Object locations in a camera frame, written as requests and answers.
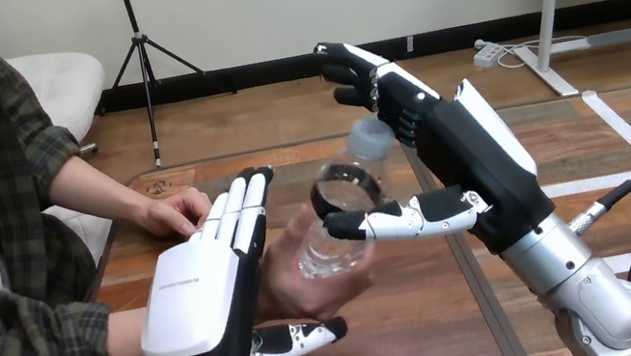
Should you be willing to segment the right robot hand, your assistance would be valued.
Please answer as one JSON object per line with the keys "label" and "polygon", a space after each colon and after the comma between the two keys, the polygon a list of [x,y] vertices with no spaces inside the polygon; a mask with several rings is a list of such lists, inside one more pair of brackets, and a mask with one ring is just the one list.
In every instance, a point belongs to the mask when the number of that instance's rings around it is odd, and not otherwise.
{"label": "right robot hand", "polygon": [[311,204],[331,237],[388,241],[467,231],[500,255],[555,210],[535,161],[469,81],[445,98],[356,45],[321,42],[313,53],[322,77],[338,85],[335,100],[374,113],[443,184],[401,205],[386,201],[371,175],[350,166],[352,182],[362,184],[373,207],[350,211],[312,190]]}

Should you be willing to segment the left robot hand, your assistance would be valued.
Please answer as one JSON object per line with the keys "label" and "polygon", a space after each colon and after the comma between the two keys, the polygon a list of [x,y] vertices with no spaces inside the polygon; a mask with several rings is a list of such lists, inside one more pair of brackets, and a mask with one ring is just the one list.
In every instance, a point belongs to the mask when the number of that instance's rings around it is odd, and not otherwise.
{"label": "left robot hand", "polygon": [[343,318],[254,330],[273,168],[244,169],[190,239],[157,259],[144,356],[303,356],[345,337]]}

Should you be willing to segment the person's hand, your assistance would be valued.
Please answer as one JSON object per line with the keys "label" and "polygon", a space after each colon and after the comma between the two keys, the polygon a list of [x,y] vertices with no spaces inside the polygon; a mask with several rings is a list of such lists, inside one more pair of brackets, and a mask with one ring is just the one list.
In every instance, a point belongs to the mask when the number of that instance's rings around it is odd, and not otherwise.
{"label": "person's hand", "polygon": [[373,250],[346,274],[307,279],[299,271],[300,250],[316,214],[302,205],[261,259],[261,283],[255,323],[272,320],[326,320],[373,284]]}
{"label": "person's hand", "polygon": [[212,208],[207,193],[188,187],[167,198],[147,199],[137,223],[157,236],[178,234],[190,238],[206,220]]}

